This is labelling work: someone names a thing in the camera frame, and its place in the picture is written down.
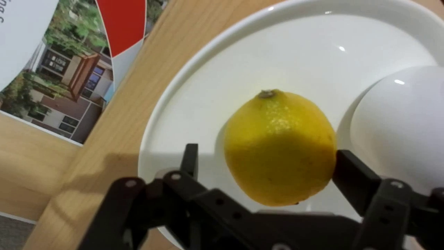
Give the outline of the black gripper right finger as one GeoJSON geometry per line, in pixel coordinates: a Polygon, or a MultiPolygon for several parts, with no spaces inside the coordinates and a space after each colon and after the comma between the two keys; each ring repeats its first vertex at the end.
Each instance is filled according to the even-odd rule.
{"type": "Polygon", "coordinates": [[[333,182],[361,216],[379,188],[382,177],[350,150],[336,152],[333,182]]]}

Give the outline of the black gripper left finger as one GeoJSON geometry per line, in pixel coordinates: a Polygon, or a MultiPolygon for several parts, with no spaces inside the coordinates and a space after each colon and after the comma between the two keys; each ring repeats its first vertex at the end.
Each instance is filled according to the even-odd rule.
{"type": "Polygon", "coordinates": [[[199,172],[199,144],[187,143],[181,162],[181,170],[192,177],[199,172]]]}

